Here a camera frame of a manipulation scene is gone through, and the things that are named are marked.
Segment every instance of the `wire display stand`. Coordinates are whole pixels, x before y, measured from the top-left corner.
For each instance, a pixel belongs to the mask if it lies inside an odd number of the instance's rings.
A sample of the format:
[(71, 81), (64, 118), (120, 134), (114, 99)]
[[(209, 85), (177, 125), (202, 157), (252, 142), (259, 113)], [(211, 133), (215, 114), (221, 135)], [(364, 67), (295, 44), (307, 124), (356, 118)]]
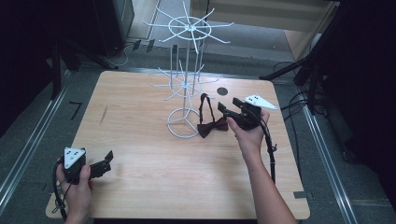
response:
[[(169, 96), (167, 100), (171, 99), (174, 96), (179, 96), (183, 98), (183, 107), (174, 110), (168, 117), (166, 122), (168, 130), (175, 136), (180, 138), (191, 138), (198, 134), (197, 129), (195, 126), (190, 122), (189, 116), (191, 114), (195, 114), (199, 117), (199, 113), (193, 109), (191, 103), (191, 97), (202, 93), (202, 85), (209, 82), (216, 82), (215, 81), (207, 81), (203, 82), (200, 80), (201, 70), (204, 68), (204, 64), (202, 64), (203, 55), (204, 55), (204, 48), (202, 46), (205, 44), (205, 39), (211, 37), (220, 43), (228, 44), (229, 41), (223, 41), (215, 36), (212, 35), (213, 28), (220, 28), (220, 27), (227, 27), (233, 25), (233, 23), (224, 24), (224, 25), (210, 25), (206, 22), (206, 18), (209, 17), (213, 12), (214, 8), (207, 13), (204, 17), (196, 18), (189, 15), (186, 9), (186, 5), (183, 2), (184, 8), (184, 16), (181, 17), (172, 17), (165, 12), (161, 11), (158, 7), (157, 10), (162, 13), (164, 16), (171, 19), (168, 24), (150, 24), (144, 22), (148, 26), (152, 27), (164, 27), (168, 28), (170, 33), (172, 34), (170, 37), (166, 38), (165, 40), (160, 40), (161, 42), (169, 41), (173, 38), (187, 41), (187, 48), (186, 48), (186, 62), (185, 67), (183, 69), (182, 62), (179, 59), (179, 52), (180, 49), (178, 45), (175, 45), (173, 48), (170, 48), (170, 71), (166, 72), (163, 71), (161, 68), (159, 70), (169, 76), (169, 83), (165, 85), (153, 85), (154, 87), (168, 87), (169, 90), (173, 93)], [(194, 51), (196, 53), (195, 57), (195, 66), (192, 72), (189, 71), (189, 62), (190, 62), (190, 51), (191, 51), (191, 42), (194, 46)], [(176, 52), (177, 54), (177, 69), (176, 72), (173, 70), (173, 53)], [(185, 123), (187, 124), (189, 129), (189, 133), (178, 133), (177, 131), (172, 128), (172, 126)]]

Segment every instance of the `wooden table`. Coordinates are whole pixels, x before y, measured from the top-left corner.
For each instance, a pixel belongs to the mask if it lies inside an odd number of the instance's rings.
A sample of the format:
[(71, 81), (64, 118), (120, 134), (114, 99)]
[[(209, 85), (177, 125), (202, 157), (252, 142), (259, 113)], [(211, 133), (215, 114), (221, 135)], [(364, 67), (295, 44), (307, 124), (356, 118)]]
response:
[[(201, 81), (216, 78), (202, 77)], [(255, 218), (248, 170), (233, 132), (212, 131), (207, 138), (196, 135), (183, 139), (172, 135), (166, 126), (169, 114), (183, 106), (183, 99), (156, 84), (168, 84), (165, 75), (104, 72), (80, 124), (72, 147), (85, 147), (87, 163), (101, 161), (113, 150), (112, 170), (94, 179), (92, 217), (97, 218)], [(219, 87), (228, 90), (221, 96)], [(233, 97), (258, 93), (279, 106), (274, 86), (261, 80), (220, 78), (202, 85), (214, 97), (211, 103), (216, 119), (222, 102), (232, 111)], [(198, 110), (200, 94), (192, 98)], [(207, 104), (204, 122), (211, 121)], [(280, 110), (269, 110), (268, 126), (277, 144), (276, 184), (297, 219), (309, 217), (305, 198)], [(191, 116), (197, 124), (199, 118)], [(266, 145), (262, 157), (269, 170)], [(46, 213), (52, 214), (54, 197)]]

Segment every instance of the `gray floor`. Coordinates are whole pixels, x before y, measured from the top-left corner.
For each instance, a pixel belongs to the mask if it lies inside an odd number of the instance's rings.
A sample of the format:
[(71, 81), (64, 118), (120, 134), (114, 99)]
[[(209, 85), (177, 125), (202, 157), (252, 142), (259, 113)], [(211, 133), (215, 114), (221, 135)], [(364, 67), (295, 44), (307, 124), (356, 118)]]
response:
[[(162, 7), (169, 7), (164, 2)], [(249, 36), (231, 35), (238, 33), (237, 30), (240, 27), (236, 28), (236, 31), (230, 30), (222, 37), (224, 39), (229, 37), (234, 46), (218, 45), (212, 48), (208, 43), (205, 49), (207, 54), (204, 59), (204, 75), (217, 74), (217, 76), (256, 79), (258, 76), (272, 73), (277, 63), (292, 60), (290, 50), (287, 49), (285, 42), (286, 38), (280, 31), (262, 31), (254, 27), (246, 27), (250, 29), (250, 32), (258, 32), (257, 34), (251, 33), (250, 36), (262, 35), (264, 34), (262, 32), (268, 36), (265, 39), (257, 37), (248, 39)], [(151, 37), (155, 36), (155, 32), (154, 29)], [(259, 52), (256, 53), (255, 46), (263, 46), (262, 50), (266, 52), (266, 56)], [(231, 47), (238, 48), (238, 51), (226, 50)], [(120, 67), (121, 71), (141, 71), (137, 68), (148, 68), (155, 69), (151, 70), (153, 72), (158, 72), (156, 69), (159, 66), (169, 69), (169, 49), (166, 46), (156, 44), (152, 51), (147, 52), (147, 46), (142, 45), (138, 50), (128, 48), (126, 54), (128, 62)], [(109, 60), (114, 63), (123, 63), (126, 58), (121, 52), (118, 57)], [(32, 146), (29, 137), (41, 116), (46, 112), (48, 105), (54, 104), (50, 101), (51, 85), (35, 98), (0, 139), (0, 164), (2, 164), (0, 178), (3, 180), (7, 179), (7, 175), (12, 171), (18, 157), (21, 154), (27, 154), (25, 148), (32, 148), (30, 162), (25, 170), (20, 170), (22, 176), (19, 184), (15, 189), (12, 189), (14, 190), (13, 194), (7, 201), (4, 211), (0, 211), (2, 212), (0, 223), (62, 223), (60, 219), (50, 219), (45, 216), (45, 208), (51, 192), (52, 168), (56, 159), (62, 156), (64, 147), (72, 144), (97, 78), (104, 71), (84, 57), (81, 57), (81, 62), (82, 66), (79, 72), (70, 72), (64, 75), (64, 77), (69, 77), (64, 81), (64, 84), (68, 83), (67, 89), (64, 90), (64, 97), (60, 99), (56, 113), (49, 120), (49, 125), (43, 132), (43, 136), (37, 139), (39, 141), (36, 145)], [(282, 63), (275, 69), (285, 65), (287, 63)], [(288, 105), (291, 97), (297, 93), (297, 88), (291, 81), (293, 76), (294, 73), (289, 72), (274, 80), (281, 106)], [(74, 119), (72, 117), (77, 108), (70, 102), (82, 103), (82, 107)], [(288, 111), (284, 111), (284, 117), (287, 115)], [(315, 118), (359, 223), (396, 223), (395, 212), (379, 185), (376, 175), (363, 164), (345, 162), (330, 122), (321, 115), (316, 115)], [(305, 113), (301, 111), (295, 114), (292, 120), (296, 132), (293, 131), (290, 119), (288, 119), (286, 121), (288, 135), (295, 155), (297, 155), (295, 134), (297, 136), (304, 189), (309, 195), (312, 195), (312, 198), (308, 200), (311, 216), (302, 222), (345, 223)]]

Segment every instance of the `person's left hand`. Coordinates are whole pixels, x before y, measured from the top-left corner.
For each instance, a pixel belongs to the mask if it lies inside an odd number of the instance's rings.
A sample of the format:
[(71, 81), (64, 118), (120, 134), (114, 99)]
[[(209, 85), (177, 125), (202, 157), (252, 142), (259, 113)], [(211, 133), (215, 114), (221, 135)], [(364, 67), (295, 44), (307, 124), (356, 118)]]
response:
[(89, 178), (91, 166), (84, 165), (79, 174), (78, 185), (71, 185), (65, 181), (64, 165), (60, 164), (56, 170), (56, 177), (61, 185), (62, 193), (66, 192), (68, 205), (67, 220), (65, 223), (86, 223), (91, 212), (91, 185)]

